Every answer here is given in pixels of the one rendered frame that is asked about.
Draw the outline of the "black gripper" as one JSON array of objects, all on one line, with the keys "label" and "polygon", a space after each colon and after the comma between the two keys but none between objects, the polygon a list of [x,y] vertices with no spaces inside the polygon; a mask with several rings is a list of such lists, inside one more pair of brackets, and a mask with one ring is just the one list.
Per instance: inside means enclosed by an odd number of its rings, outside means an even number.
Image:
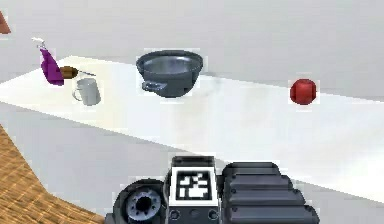
[{"label": "black gripper", "polygon": [[113,211],[105,216],[105,224],[165,224],[164,183],[141,179],[123,189]]}]

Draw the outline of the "dark grey pot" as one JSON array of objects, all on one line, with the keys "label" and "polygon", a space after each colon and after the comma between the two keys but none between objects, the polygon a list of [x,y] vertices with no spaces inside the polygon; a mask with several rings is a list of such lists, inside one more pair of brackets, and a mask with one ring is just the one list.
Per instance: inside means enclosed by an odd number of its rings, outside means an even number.
[{"label": "dark grey pot", "polygon": [[141,87],[164,98],[187,94],[203,68],[203,58],[185,50],[160,50],[147,53],[136,61],[143,78]]}]

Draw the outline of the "white mug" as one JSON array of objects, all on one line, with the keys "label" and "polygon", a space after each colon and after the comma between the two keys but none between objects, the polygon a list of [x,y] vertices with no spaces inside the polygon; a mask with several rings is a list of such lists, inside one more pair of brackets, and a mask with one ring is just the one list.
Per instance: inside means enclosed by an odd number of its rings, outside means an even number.
[{"label": "white mug", "polygon": [[101,101],[97,81],[94,78],[84,78],[76,82],[72,97],[86,106],[97,105]]}]

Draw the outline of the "brown ladle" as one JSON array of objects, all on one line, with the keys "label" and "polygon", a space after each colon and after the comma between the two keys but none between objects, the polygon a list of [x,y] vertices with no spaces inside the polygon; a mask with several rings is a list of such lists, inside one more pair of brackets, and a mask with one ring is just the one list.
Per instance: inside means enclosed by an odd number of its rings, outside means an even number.
[{"label": "brown ladle", "polygon": [[[80,70],[71,66],[63,66],[63,67],[60,67],[59,70],[64,79],[73,79],[77,77],[78,74],[81,72]],[[89,73],[89,72],[82,71],[81,73],[92,76],[92,73]]]}]

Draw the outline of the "purple spray bottle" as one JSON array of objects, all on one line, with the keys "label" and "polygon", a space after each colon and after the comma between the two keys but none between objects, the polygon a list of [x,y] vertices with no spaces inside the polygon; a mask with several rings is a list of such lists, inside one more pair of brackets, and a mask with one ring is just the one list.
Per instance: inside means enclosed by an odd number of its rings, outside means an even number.
[{"label": "purple spray bottle", "polygon": [[45,41],[38,37],[32,37],[31,40],[37,43],[36,47],[39,49],[42,55],[43,61],[41,62],[40,67],[47,82],[52,85],[63,86],[64,78],[56,60],[45,46]]}]

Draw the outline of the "red apple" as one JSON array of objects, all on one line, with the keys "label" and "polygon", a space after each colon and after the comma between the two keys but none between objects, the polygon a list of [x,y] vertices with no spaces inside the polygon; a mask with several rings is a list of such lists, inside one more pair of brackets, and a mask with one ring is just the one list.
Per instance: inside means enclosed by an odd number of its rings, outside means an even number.
[{"label": "red apple", "polygon": [[310,79],[298,79],[290,88],[290,99],[299,105],[309,105],[316,98],[316,84]]}]

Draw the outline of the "brown triangular object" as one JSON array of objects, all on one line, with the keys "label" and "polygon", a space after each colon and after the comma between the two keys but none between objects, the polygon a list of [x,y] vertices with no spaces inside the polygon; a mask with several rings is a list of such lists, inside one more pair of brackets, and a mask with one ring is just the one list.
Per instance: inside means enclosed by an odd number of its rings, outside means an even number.
[{"label": "brown triangular object", "polygon": [[0,11],[0,34],[10,34],[10,33],[11,33],[11,30],[5,20],[5,17]]}]

